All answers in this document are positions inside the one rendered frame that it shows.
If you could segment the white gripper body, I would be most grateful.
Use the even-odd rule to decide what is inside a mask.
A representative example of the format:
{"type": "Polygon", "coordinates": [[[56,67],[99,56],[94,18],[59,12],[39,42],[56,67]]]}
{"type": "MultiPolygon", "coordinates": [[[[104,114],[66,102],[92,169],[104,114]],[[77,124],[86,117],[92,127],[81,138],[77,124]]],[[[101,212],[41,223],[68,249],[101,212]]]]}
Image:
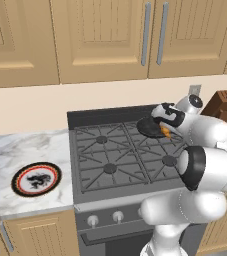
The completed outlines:
{"type": "Polygon", "coordinates": [[[159,104],[152,110],[151,116],[156,123],[163,122],[174,128],[179,127],[185,119],[185,113],[176,109],[173,103],[159,104]]]}

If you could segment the grey gas stove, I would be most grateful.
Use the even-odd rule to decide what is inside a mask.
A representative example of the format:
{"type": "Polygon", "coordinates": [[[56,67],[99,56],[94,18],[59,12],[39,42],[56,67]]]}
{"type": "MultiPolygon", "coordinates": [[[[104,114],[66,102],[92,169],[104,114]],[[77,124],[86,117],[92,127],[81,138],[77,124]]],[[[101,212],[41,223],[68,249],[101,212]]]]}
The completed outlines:
{"type": "Polygon", "coordinates": [[[73,201],[78,241],[81,233],[95,237],[152,229],[140,217],[143,199],[184,187],[177,159],[186,143],[170,138],[147,138],[136,123],[150,115],[151,105],[67,113],[73,201]],[[120,224],[113,213],[124,215],[120,224]],[[95,228],[87,219],[96,215],[95,228]]]}

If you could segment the white stove knob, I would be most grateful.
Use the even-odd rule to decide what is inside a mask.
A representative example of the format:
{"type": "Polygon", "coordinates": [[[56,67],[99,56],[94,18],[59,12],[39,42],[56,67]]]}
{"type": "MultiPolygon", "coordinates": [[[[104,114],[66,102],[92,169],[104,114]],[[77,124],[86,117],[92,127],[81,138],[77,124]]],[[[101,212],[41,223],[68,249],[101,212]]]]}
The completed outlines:
{"type": "Polygon", "coordinates": [[[96,215],[91,215],[87,219],[87,224],[91,228],[95,228],[98,223],[99,223],[99,219],[98,219],[98,217],[96,215]]]}
{"type": "Polygon", "coordinates": [[[121,211],[116,211],[116,212],[113,213],[113,220],[115,222],[117,222],[118,224],[121,223],[123,218],[124,218],[124,215],[123,215],[123,213],[121,211]]]}

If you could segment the brown wooden knife block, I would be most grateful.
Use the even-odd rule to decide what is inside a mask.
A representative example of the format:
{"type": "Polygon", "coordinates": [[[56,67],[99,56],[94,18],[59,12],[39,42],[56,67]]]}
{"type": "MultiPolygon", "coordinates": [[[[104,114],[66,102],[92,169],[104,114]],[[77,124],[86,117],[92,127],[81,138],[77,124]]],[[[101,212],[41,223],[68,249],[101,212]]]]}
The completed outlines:
{"type": "Polygon", "coordinates": [[[227,90],[216,91],[201,114],[227,122],[227,90]]]}

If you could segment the beige base cupboard door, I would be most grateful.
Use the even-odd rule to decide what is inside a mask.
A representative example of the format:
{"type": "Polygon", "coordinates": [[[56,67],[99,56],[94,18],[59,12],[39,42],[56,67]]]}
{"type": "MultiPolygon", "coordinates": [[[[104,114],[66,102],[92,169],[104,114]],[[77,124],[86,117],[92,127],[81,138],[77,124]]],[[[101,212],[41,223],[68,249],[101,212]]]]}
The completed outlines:
{"type": "Polygon", "coordinates": [[[227,212],[221,219],[207,225],[196,256],[225,250],[227,250],[227,212]]]}
{"type": "Polygon", "coordinates": [[[3,221],[14,247],[9,256],[79,256],[74,210],[3,221]]]}

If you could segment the dark oven door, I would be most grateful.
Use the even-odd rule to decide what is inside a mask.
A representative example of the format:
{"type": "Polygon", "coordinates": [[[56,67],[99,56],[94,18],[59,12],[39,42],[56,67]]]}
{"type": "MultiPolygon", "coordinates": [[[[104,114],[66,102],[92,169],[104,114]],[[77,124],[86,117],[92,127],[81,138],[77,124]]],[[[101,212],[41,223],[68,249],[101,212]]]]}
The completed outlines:
{"type": "Polygon", "coordinates": [[[94,234],[79,235],[80,256],[140,256],[152,237],[152,230],[99,238],[94,234]]]}

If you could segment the round plate with dragon print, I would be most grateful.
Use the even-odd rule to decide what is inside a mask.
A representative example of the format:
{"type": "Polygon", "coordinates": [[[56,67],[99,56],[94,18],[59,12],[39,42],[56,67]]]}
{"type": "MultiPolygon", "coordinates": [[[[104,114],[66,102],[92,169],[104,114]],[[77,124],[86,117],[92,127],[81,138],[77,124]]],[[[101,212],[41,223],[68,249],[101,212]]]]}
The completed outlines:
{"type": "Polygon", "coordinates": [[[38,197],[54,190],[61,179],[62,171],[57,165],[50,162],[35,162],[14,174],[11,188],[21,197],[38,197]]]}

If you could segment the grey wall outlet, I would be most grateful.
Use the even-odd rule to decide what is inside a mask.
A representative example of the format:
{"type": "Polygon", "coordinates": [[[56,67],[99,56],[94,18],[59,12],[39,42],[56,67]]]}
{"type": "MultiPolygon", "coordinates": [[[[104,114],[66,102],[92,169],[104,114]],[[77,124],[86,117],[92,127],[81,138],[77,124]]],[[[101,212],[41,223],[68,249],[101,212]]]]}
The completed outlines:
{"type": "Polygon", "coordinates": [[[201,86],[200,85],[191,85],[189,87],[189,93],[190,94],[199,95],[200,94],[200,90],[201,90],[201,86]]]}

